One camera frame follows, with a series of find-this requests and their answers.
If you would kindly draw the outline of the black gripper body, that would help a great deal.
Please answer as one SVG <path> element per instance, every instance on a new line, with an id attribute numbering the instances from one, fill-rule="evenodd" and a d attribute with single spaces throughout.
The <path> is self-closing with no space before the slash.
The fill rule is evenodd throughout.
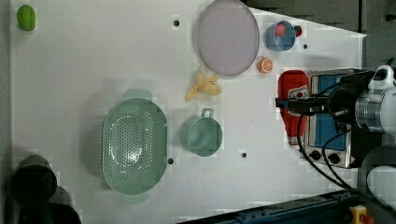
<path id="1" fill-rule="evenodd" d="M 328 112 L 336 122 L 355 121 L 355 104 L 373 76 L 373 71 L 360 71 L 340 78 L 327 100 Z"/>

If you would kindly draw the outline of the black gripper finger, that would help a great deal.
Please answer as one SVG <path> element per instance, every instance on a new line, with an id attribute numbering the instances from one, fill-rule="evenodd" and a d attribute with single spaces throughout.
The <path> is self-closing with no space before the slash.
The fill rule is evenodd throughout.
<path id="1" fill-rule="evenodd" d="M 307 99 L 276 98 L 276 107 L 287 109 L 294 114 L 306 116 L 328 113 L 326 97 L 309 97 Z"/>

